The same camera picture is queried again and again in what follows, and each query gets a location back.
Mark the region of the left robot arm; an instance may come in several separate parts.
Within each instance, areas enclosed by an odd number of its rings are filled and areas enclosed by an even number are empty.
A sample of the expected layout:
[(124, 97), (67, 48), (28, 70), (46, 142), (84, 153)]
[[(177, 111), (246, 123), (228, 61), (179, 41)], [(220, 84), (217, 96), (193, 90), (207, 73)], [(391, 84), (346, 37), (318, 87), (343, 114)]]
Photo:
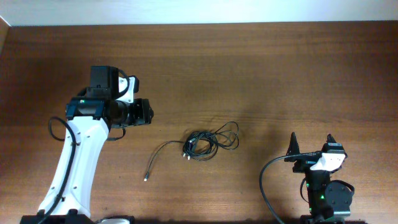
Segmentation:
[(51, 117), (66, 129), (63, 149), (50, 188), (35, 215), (21, 223), (92, 223), (90, 199), (100, 152), (112, 129), (151, 123), (149, 100), (134, 98), (139, 79), (112, 66), (92, 66), (90, 84), (71, 98), (65, 118)]

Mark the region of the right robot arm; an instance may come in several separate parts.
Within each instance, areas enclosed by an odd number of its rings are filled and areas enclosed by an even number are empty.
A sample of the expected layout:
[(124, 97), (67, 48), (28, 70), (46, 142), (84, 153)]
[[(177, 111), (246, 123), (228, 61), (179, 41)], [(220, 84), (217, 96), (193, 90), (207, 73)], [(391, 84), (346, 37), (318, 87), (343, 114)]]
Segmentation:
[(348, 157), (342, 144), (331, 134), (319, 151), (301, 153), (295, 133), (290, 136), (285, 162), (294, 164), (294, 173), (303, 173), (301, 188), (307, 189), (309, 214), (300, 223), (344, 223), (351, 215), (350, 205), (354, 187), (342, 180), (331, 180), (331, 175), (342, 168)]

